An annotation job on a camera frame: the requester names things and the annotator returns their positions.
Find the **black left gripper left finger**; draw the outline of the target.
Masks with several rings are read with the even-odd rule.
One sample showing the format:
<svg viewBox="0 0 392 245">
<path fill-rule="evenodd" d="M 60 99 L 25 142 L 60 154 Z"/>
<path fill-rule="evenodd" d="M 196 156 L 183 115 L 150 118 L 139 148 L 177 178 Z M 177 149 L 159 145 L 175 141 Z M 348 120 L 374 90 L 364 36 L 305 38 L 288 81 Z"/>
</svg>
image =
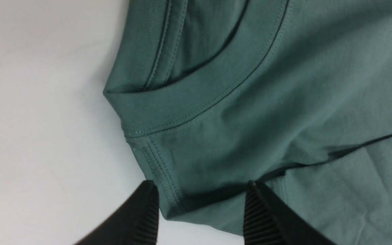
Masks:
<svg viewBox="0 0 392 245">
<path fill-rule="evenodd" d="M 151 180 L 132 195 L 78 245 L 156 245 L 159 228 L 159 192 Z"/>
</svg>

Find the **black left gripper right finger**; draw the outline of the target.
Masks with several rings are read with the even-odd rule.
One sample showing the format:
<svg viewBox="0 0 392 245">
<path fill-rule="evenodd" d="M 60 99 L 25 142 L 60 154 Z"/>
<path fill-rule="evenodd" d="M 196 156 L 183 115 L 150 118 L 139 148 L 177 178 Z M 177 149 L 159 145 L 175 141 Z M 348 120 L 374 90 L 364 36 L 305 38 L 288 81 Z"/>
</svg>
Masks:
<svg viewBox="0 0 392 245">
<path fill-rule="evenodd" d="M 334 242 L 297 215 L 267 185 L 250 181 L 246 191 L 246 245 L 333 245 Z"/>
</svg>

